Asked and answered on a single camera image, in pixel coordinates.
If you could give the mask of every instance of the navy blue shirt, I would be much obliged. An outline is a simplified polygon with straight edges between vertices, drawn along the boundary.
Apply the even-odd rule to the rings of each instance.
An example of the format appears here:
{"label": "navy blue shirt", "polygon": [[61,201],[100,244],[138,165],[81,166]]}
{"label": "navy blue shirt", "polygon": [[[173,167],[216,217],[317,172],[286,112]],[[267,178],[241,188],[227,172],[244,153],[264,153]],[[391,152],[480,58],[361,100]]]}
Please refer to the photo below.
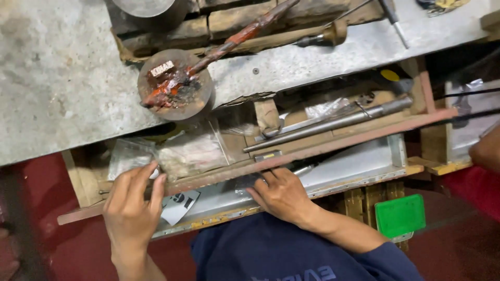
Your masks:
{"label": "navy blue shirt", "polygon": [[391,242],[353,254],[265,212],[200,231],[191,253],[198,281],[423,281]]}

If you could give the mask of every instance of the white paper with number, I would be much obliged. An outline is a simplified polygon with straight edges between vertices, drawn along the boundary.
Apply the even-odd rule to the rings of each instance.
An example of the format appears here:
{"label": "white paper with number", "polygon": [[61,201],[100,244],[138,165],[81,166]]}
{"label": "white paper with number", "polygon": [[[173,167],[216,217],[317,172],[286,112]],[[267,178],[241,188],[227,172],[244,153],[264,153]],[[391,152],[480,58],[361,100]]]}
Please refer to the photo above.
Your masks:
{"label": "white paper with number", "polygon": [[161,217],[171,226],[178,223],[184,215],[195,204],[200,193],[195,190],[190,190],[170,197],[168,201],[163,199],[163,211]]}

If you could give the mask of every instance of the concrete workbench top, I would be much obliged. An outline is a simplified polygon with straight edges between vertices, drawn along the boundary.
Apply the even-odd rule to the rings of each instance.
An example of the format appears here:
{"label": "concrete workbench top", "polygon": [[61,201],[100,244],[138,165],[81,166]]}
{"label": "concrete workbench top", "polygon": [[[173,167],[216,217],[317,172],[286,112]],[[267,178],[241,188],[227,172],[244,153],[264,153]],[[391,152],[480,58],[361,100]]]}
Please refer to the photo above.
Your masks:
{"label": "concrete workbench top", "polygon": [[[484,38],[488,0],[427,18],[395,0],[411,45],[387,20],[348,28],[334,51],[284,46],[217,61],[215,106],[358,72]],[[162,123],[139,106],[138,70],[124,66],[102,0],[0,1],[0,166]]]}

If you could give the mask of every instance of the green container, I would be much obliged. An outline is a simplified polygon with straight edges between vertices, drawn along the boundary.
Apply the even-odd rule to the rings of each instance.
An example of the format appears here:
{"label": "green container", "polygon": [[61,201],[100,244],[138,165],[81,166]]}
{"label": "green container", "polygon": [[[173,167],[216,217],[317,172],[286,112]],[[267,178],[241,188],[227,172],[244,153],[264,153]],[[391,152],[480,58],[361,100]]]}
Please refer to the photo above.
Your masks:
{"label": "green container", "polygon": [[389,239],[426,227],[426,213],[422,195],[375,204],[378,231]]}

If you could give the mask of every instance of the red cloth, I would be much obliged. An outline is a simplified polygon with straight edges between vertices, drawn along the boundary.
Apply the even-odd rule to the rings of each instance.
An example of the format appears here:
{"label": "red cloth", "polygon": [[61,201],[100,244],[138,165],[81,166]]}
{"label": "red cloth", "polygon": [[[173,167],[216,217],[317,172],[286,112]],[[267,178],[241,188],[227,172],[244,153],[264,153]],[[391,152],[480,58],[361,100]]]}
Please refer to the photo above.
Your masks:
{"label": "red cloth", "polygon": [[500,174],[473,166],[443,176],[444,186],[500,222]]}

